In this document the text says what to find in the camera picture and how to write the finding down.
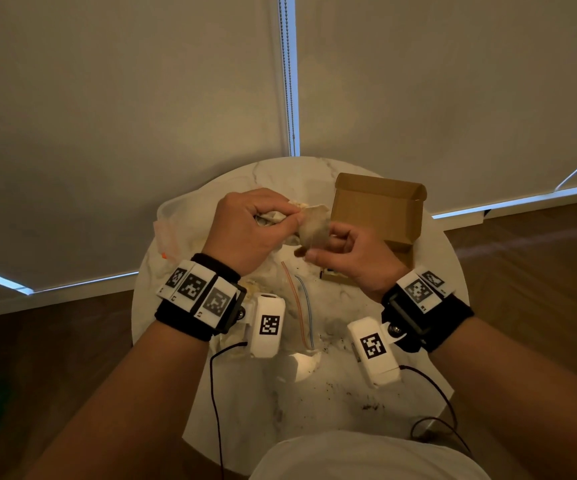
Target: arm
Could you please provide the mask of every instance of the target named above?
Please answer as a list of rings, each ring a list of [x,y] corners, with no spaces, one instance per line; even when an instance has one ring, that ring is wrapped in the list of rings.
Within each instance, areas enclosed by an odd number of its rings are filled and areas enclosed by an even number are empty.
[[[271,210],[289,217],[259,227],[252,216]],[[297,207],[268,189],[228,194],[203,252],[240,275],[252,273],[300,218]],[[27,478],[151,478],[186,427],[207,354],[207,342],[152,323]]]
[[[327,249],[309,250],[306,260],[346,274],[378,303],[409,272],[370,230],[332,223],[331,234]],[[577,376],[477,318],[430,359],[527,468],[577,478]]]

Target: blue wire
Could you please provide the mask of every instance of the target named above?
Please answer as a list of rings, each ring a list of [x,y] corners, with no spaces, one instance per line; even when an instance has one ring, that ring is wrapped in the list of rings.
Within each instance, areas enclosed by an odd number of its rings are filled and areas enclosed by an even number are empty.
[[[306,306],[308,307],[308,328],[311,336],[311,348],[314,349],[315,343],[313,342],[313,313],[311,311],[311,300],[308,299],[308,291],[306,291],[306,285],[302,279],[298,275],[295,275],[295,277],[302,284],[302,289],[304,290],[304,295],[306,297]]]

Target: person's right hand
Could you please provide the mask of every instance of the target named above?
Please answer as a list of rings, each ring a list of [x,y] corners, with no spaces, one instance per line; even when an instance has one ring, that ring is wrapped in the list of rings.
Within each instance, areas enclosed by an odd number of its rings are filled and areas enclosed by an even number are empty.
[[[304,259],[345,274],[378,303],[410,271],[372,229],[332,222],[330,234],[326,249],[310,249]]]

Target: white camera device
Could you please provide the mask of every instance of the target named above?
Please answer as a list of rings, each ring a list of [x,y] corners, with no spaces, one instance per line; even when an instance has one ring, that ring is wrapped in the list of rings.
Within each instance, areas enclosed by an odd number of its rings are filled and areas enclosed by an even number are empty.
[[[405,334],[391,337],[388,325],[373,317],[364,317],[347,325],[364,379],[373,388],[401,380],[400,366],[393,355],[391,344],[403,339]]]
[[[272,293],[255,293],[252,300],[242,307],[246,313],[246,338],[251,355],[255,358],[275,357],[284,327],[284,298]]]

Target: white shirt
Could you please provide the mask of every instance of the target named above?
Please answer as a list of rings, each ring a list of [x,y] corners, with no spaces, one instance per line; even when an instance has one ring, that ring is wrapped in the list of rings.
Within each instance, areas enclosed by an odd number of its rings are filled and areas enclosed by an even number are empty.
[[[276,444],[250,480],[490,480],[467,456],[444,446],[330,431]]]

